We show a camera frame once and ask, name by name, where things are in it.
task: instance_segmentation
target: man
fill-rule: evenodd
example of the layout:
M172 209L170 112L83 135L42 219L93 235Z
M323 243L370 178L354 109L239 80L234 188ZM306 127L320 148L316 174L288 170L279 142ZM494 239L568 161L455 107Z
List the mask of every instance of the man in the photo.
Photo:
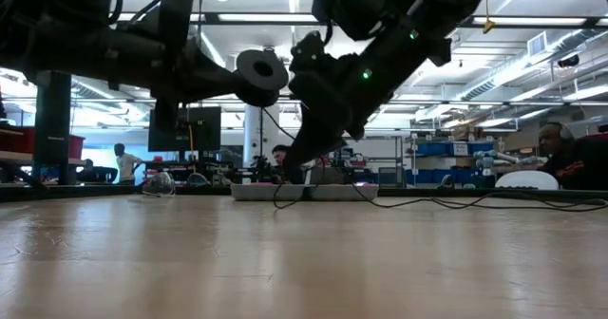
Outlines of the man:
M283 161L289 151L290 147L284 144L279 144L273 148L273 158L276 162L275 172L279 175L277 182L287 182L291 184L303 184L304 173L299 167L290 168L285 170L283 168Z
M116 143L114 145L114 154L116 154L116 162L120 170L119 184L135 185L135 176L133 172L140 167L142 160L124 152L124 144Z
M608 139L584 137L575 140L559 122L549 122L539 134L542 151L549 161L540 168L568 190L608 190Z
M283 165L283 161L285 160L285 155L287 155L288 150L289 146L286 146L284 144L279 144L275 148L273 148L273 158L275 158L277 166Z
M80 182L114 182L118 171L116 168L93 166L92 159L85 160L85 169L76 176Z

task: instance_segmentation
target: pillar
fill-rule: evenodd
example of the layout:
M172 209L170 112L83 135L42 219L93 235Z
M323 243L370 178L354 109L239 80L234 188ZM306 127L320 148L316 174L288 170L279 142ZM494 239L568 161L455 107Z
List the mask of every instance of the pillar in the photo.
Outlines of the pillar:
M59 184L69 184L69 121L71 76L48 72L39 81L32 176L40 179L43 166L59 167Z
M266 108L278 122L280 107L278 104ZM243 143L243 166L249 166L254 156L264 155L271 159L272 150L278 144L279 129L271 118L260 108L245 105L245 125Z

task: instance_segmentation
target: black robotic arm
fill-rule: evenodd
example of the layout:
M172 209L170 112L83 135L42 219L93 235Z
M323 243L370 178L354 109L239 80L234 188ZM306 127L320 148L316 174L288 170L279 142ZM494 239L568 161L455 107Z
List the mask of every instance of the black robotic arm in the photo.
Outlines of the black robotic arm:
M293 49L289 88L302 101L302 127L284 164L295 166L342 144L347 131L358 140L368 117L393 96L426 59L450 61L446 39L481 0L313 0L313 15L335 22L353 40L373 41L357 54L337 59L329 42L309 33Z
M288 82L272 52L249 50L230 72L188 38L194 0L159 0L136 24L117 28L122 0L0 0L0 66L33 82L55 70L149 88L157 99L157 126L172 126L179 103L229 93L255 106L276 102ZM481 0L313 0L313 15L340 26L353 40L373 41L361 54L333 58L329 37L309 33L293 49L289 88L302 102L302 127L286 168L339 146L347 131L364 134L368 117L426 59L450 60L446 36Z
M41 72L54 70L114 89L149 88L158 126L175 124L179 103L232 93L255 106L276 102L288 74L273 52L245 51L228 71L188 38L194 0L159 1L141 22L112 28L123 0L111 15L111 0L0 0L0 66L37 84Z

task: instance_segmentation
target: blue bin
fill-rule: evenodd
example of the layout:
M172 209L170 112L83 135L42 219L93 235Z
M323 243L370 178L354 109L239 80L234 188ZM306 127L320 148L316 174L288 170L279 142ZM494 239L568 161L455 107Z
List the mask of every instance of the blue bin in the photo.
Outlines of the blue bin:
M433 182L433 170L418 170L418 176L416 176L417 183L432 183Z
M475 152L487 152L494 150L494 143L469 143L468 154L473 155Z
M475 170L472 169L457 169L456 172L456 183L467 184L472 180L472 174Z
M452 176L456 179L456 173L454 170L442 170L436 169L433 170L433 183L441 183L445 176Z
M413 185L414 175L411 170L406 170L406 179L408 184ZM432 183L433 182L433 171L432 170L418 170L418 176L416 176L416 183Z
M445 143L421 143L418 144L418 154L422 155L444 155L448 153L448 144Z

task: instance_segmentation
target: cable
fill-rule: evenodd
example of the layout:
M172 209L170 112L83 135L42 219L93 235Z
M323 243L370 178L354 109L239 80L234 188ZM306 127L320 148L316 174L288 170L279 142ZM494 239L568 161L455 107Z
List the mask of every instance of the cable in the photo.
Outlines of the cable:
M199 0L199 21L197 23L197 43L202 47L202 0Z
M121 13L123 12L123 4L124 0L116 0L116 5L114 6L114 11L112 11L112 15L107 19L108 25L114 25L121 18Z
M192 160L192 170L197 173L197 164L194 162L194 139L192 137L192 125L188 124L188 131L190 132L190 159Z
M275 120L275 118L273 118L273 116L265 109L262 108L262 110L266 113L266 115L268 115L268 117L271 119L271 121L276 125L276 127L283 133L285 133L288 137L292 138L293 140L295 140L295 138L289 134L285 129L283 129L278 122ZM336 169L337 171L339 171L340 173L344 174L344 171L334 167L334 169ZM323 174L325 174L325 163L323 163ZM316 189L319 185L320 182L317 183L313 190ZM297 202L300 202L304 199L304 197L306 196L306 191L302 192L302 196L298 199L298 200L294 200L291 203L287 204L287 205L278 205L276 203L276 195L278 194L278 191L281 189L283 184L279 185L276 190L275 190L275 195L273 198L273 204L275 205L275 207L278 210L282 210L285 208L288 208L292 205L295 205ZM608 201L604 200L604 199L586 199L584 201L581 202L577 202L575 204L568 204L568 205L559 205L559 204L553 204L549 201L543 200L539 197L536 197L534 195L530 195L527 194L525 192L519 192L519 193L515 193L515 192L494 192L494 193L490 193L487 194L483 197L479 197L469 203L464 203L464 202L458 202L458 201L450 201L450 200L442 200L436 197L428 197L428 198L417 198L414 200L409 200L409 201L404 201L401 203L397 203L397 204L391 204L391 205L385 205L385 204L379 204L377 202L375 202L372 199L367 198L360 190L359 187L357 187L354 182L351 182L351 186L352 188L356 191L357 194L359 194L359 196L361 196L361 198L363 198L363 200L367 201L369 204L375 206L375 207L379 207L379 208L383 208L383 209L393 209L393 208L397 208L397 207L402 207L402 206L407 206L407 205L412 205L415 203L419 203L419 202L432 202L435 203L441 207L450 209L450 210L463 210L463 209L467 209L467 208L480 208L480 209L490 209L490 210L550 210L550 211L560 211L560 212L569 212L569 213L584 213L584 212L592 212L592 211L597 211L597 210L603 210L603 209L607 209L608 208ZM492 198L492 197L521 197L525 200L533 200L533 201L538 201L539 203L542 203L546 206L492 206L492 205L481 205L479 204L481 201L487 199L487 198ZM579 207L581 205L589 205L589 206L593 206L590 208L584 208L584 209L574 209L575 207Z
M283 134L287 135L290 139L295 140L294 136L291 135L290 133L287 132L287 130L283 129L278 122L275 120L275 118L268 112L268 110L266 108L261 108L263 112L266 113L266 115L268 115L268 117L270 118L270 121L273 122L273 124L276 126L276 128L278 128L278 130L280 130L281 132L283 132ZM316 190L316 188L319 187L319 185L321 184L321 181L325 178L325 161L323 160L323 158L321 158L321 162L323 162L323 170L321 172L321 180L313 187L312 191ZM313 170L313 168L315 168L316 165L313 165L309 168L307 168L306 170L304 170L302 173L304 173L304 175L306 176L306 174ZM278 210L283 210L285 208L288 208L292 205L297 204L300 201L303 201L306 199L307 196L310 195L310 188L305 187L304 190L302 190L302 195L300 196L300 198L298 200L293 200L292 202L286 204L286 205L278 205L278 203L276 202L276 195L278 195L278 191L280 191L281 187L283 187L285 183L279 184L278 187L275 190L275 194L273 195L273 204L275 205L275 207Z
M323 45L326 46L330 43L330 40L333 37L333 25L332 20L327 22L327 31L325 32L325 39L323 40Z
M138 20L140 20L140 18L142 16L144 16L146 13L148 13L151 9L155 8L159 3L161 2L161 0L152 0L150 1L149 4L145 5L145 7L143 7L142 9L140 9L140 11L136 12L133 17L131 17L131 20L129 20L128 25L135 25L135 23L138 22Z

